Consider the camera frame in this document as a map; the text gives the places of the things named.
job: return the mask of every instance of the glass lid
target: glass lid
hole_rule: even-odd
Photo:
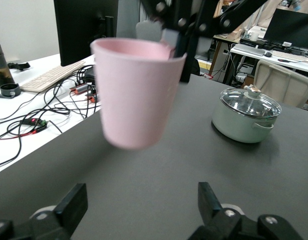
[[[221,101],[232,110],[257,119],[277,117],[282,108],[278,102],[264,95],[258,88],[228,88],[221,92]]]

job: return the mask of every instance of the gray table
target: gray table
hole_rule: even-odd
[[[0,218],[27,220],[87,183],[89,209],[73,239],[184,240],[202,224],[198,182],[253,220],[286,218],[308,239],[308,112],[283,105],[268,138],[243,144],[211,124],[228,86],[196,76],[180,85],[161,141],[146,150],[112,147],[99,114],[0,172]]]

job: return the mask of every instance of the computer monitor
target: computer monitor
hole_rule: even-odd
[[[308,14],[276,9],[264,39],[308,49]]]
[[[118,0],[54,0],[61,66],[91,55],[90,44],[115,37]]]

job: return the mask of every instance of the cooking pot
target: cooking pot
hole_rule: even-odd
[[[273,129],[282,108],[255,87],[228,88],[221,92],[212,115],[214,126],[242,143],[258,143]]]

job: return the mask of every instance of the office chair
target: office chair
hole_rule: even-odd
[[[136,24],[136,38],[159,42],[162,38],[162,27],[158,21],[141,21]]]
[[[270,98],[298,108],[308,100],[308,77],[265,60],[257,64],[254,86]]]

